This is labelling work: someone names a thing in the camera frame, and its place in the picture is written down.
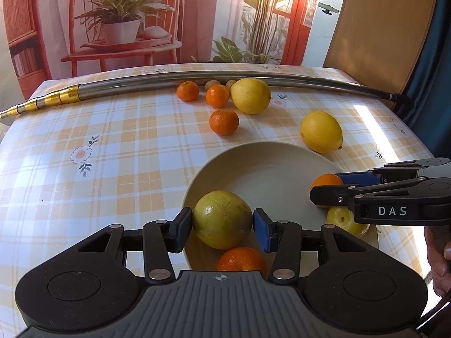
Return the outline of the person's right hand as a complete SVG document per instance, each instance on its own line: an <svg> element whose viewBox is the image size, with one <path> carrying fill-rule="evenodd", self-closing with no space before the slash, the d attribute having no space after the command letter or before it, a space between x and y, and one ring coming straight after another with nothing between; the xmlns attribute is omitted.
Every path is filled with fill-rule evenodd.
<svg viewBox="0 0 451 338"><path fill-rule="evenodd" d="M439 252L436 248L436 236L431 227L424 227L424 237L434 292L440 297L444 297L451 287L450 241L446 243L443 251Z"/></svg>

